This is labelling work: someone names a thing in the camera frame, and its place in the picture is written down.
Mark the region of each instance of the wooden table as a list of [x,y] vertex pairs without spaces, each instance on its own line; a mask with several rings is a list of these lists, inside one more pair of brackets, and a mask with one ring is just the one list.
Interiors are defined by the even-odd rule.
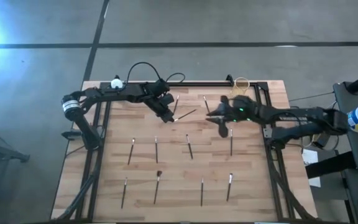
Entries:
[[[288,108],[284,82],[268,82],[274,107]],[[100,82],[84,82],[83,88]],[[221,138],[218,126],[205,121],[206,106],[214,110],[229,87],[172,87],[176,100],[175,117],[193,109],[194,113],[175,123],[163,123],[144,104],[114,102],[110,112],[95,222],[244,222],[276,221],[275,207],[260,126],[250,121],[229,123],[233,129],[233,156],[229,138]],[[255,99],[251,88],[246,95]],[[87,114],[92,121],[94,108]],[[191,160],[185,135],[191,141]],[[158,137],[158,164],[154,137]],[[132,138],[136,138],[131,163],[127,165]],[[68,152],[83,145],[69,143]],[[65,159],[52,218],[58,217],[78,193],[86,151],[79,150]],[[316,217],[305,167],[297,146],[283,150],[291,190]],[[162,170],[157,203],[154,205],[156,171]],[[233,173],[230,200],[226,201],[229,173]],[[128,178],[124,208],[122,190]],[[201,178],[204,200],[200,206]]]

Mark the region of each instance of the wooden tabletop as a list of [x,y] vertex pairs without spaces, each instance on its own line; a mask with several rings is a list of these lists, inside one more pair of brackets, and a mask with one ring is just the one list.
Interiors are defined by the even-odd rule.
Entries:
[[[289,108],[284,82],[264,82],[268,83],[273,106]],[[100,82],[84,82],[83,88],[99,84]],[[234,136],[233,156],[230,156],[230,139],[221,138],[218,126],[205,121],[207,110],[203,95],[209,108],[214,110],[219,104],[220,96],[229,95],[230,90],[231,87],[171,87],[170,93],[174,99],[176,100],[177,95],[180,96],[175,118],[197,109],[175,123],[163,123],[143,103],[113,102],[94,221],[277,221],[260,126],[250,121],[229,123],[228,127],[233,129]],[[246,95],[255,99],[255,92],[251,88]],[[86,118],[92,121],[93,116],[94,107],[86,114]],[[186,134],[190,138],[193,160]],[[155,136],[158,138],[158,164],[155,161]],[[127,165],[132,138],[135,138],[135,145],[131,163]],[[67,152],[82,145],[80,140],[72,141]],[[287,146],[283,150],[283,156],[292,192],[307,211],[316,217],[300,148]],[[78,193],[85,157],[86,150],[82,149],[65,159],[52,218],[62,214]],[[153,204],[158,170],[163,173],[157,203]],[[227,202],[230,173],[234,177]],[[126,177],[126,197],[124,208],[121,209]],[[204,178],[202,207],[201,178]],[[283,197],[282,205],[286,213]]]

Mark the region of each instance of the black metal frame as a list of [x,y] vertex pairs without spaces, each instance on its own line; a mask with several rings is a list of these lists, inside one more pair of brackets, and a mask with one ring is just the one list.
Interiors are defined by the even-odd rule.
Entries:
[[[103,87],[104,85],[108,85],[109,83],[101,83],[100,87]],[[171,82],[171,87],[180,87],[180,86],[198,86],[198,87],[232,87],[234,84],[234,81],[230,75],[227,76],[226,81],[223,82],[183,82],[183,83],[175,83]],[[265,101],[268,106],[272,105],[272,101],[270,99],[270,93],[269,93],[269,86],[267,85],[267,82],[251,82],[250,87],[252,87],[255,90],[255,96],[258,103],[262,103],[261,93],[260,91],[264,92],[265,95]],[[94,151],[88,151],[86,155],[85,160],[85,166],[83,171],[83,178],[81,182],[81,189],[78,195],[75,197],[73,203],[69,206],[70,213],[67,213],[64,217],[59,217],[55,220],[50,220],[49,222],[45,223],[91,223],[93,221],[93,213],[94,213],[94,206],[96,203],[96,197],[97,197],[97,191],[98,191],[98,182],[99,182],[99,175],[101,171],[101,162],[103,158],[103,151],[104,151],[104,142],[105,142],[105,132],[108,128],[108,121],[109,121],[109,112],[110,112],[111,102],[106,103],[106,109],[104,112],[104,118],[103,118],[103,124],[102,129],[104,131],[104,134],[102,134],[102,142],[103,145],[97,149],[97,157],[96,157],[96,163],[94,165],[94,169],[92,173],[90,174],[91,170],[91,161],[93,157]],[[100,111],[101,111],[101,103],[98,103],[96,105],[96,111],[93,119],[93,126],[98,126],[98,121],[100,117]],[[264,134],[264,128],[266,126],[261,126],[262,130],[262,136],[264,138],[264,142],[266,142],[267,138]],[[287,179],[287,173],[285,171],[285,165],[283,160],[283,155],[281,151],[276,151],[271,149],[268,145],[265,144],[265,151],[266,151],[266,158],[267,158],[267,165],[269,170],[269,176],[270,176],[270,182],[272,186],[272,193],[273,193],[273,200],[275,204],[275,210],[277,213],[277,220],[278,222],[283,223],[337,223],[340,224],[341,222],[324,222],[321,220],[314,219],[311,215],[309,215],[306,210],[301,206],[299,201],[295,198],[295,196],[291,193],[290,188],[288,186],[288,179]],[[275,168],[274,165],[274,159],[273,159],[273,151],[277,154],[277,163],[280,173]],[[91,195],[89,198],[89,208],[88,213],[86,215],[86,218],[83,218],[83,204],[86,192],[89,190],[89,188],[92,185]],[[284,196],[285,196],[285,202],[287,206],[288,211],[288,218],[284,217],[283,209],[280,201],[280,194],[278,191],[278,186],[281,187],[283,190]],[[295,210],[298,212],[300,217],[302,219],[297,219],[295,216]]]

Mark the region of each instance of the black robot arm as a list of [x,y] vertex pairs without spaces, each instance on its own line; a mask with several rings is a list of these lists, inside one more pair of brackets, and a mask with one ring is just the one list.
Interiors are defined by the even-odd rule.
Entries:
[[347,115],[334,109],[323,109],[319,107],[305,109],[277,109],[272,106],[258,104],[248,96],[236,96],[228,99],[221,97],[218,108],[207,114],[208,121],[219,125],[219,134],[227,137],[228,122],[253,121],[261,125],[271,124],[276,121],[309,121],[293,128],[266,129],[268,144],[273,148],[284,148],[291,139],[326,132],[330,135],[341,135],[347,133]]
[[174,122],[173,113],[168,107],[173,102],[172,95],[168,93],[169,90],[168,83],[162,79],[155,83],[128,83],[121,89],[88,88],[65,95],[62,99],[63,111],[65,117],[74,121],[81,130],[85,148],[92,150],[101,145],[100,135],[84,117],[92,105],[107,101],[145,103],[163,122]]

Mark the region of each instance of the gray floor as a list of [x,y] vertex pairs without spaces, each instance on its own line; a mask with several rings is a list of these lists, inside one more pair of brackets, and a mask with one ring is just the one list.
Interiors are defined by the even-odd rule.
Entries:
[[[92,43],[103,0],[0,0],[0,44]],[[101,43],[358,41],[358,0],[110,0]],[[0,223],[48,220],[71,123],[60,99],[81,88],[90,49],[0,49],[0,136],[31,155],[12,162],[0,191]],[[139,61],[188,80],[284,80],[289,99],[358,78],[358,47],[98,49],[90,80],[126,76]],[[139,67],[132,80],[153,80]],[[332,95],[294,101],[328,106]],[[349,150],[341,140],[341,152]],[[319,216],[343,220],[336,202]]]

